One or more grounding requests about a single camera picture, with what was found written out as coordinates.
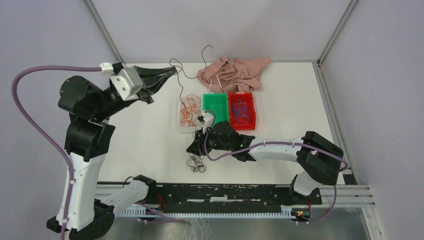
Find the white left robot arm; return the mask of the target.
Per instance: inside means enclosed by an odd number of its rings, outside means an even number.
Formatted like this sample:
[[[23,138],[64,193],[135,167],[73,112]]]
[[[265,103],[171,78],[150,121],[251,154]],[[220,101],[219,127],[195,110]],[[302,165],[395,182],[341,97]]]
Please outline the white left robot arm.
[[[115,64],[111,72],[106,89],[79,75],[68,78],[60,88],[58,106],[70,117],[64,149],[72,166],[59,213],[47,221],[47,227],[64,232],[70,240],[103,237],[124,210],[137,202],[152,203],[158,195],[156,181],[144,175],[109,196],[96,198],[95,192],[115,131],[109,118],[137,101],[151,104],[152,96],[177,69]]]

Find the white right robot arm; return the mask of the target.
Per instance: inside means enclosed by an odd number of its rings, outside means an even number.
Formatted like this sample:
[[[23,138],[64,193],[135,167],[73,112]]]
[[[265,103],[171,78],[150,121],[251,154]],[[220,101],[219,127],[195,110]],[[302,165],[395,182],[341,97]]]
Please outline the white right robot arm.
[[[295,204],[302,204],[322,185],[335,186],[339,173],[349,167],[343,150],[314,131],[286,141],[267,140],[238,133],[229,122],[221,121],[195,131],[194,140],[186,149],[189,154],[207,158],[213,150],[224,151],[222,158],[231,156],[241,162],[273,160],[299,164],[303,171],[294,177],[288,191]]]

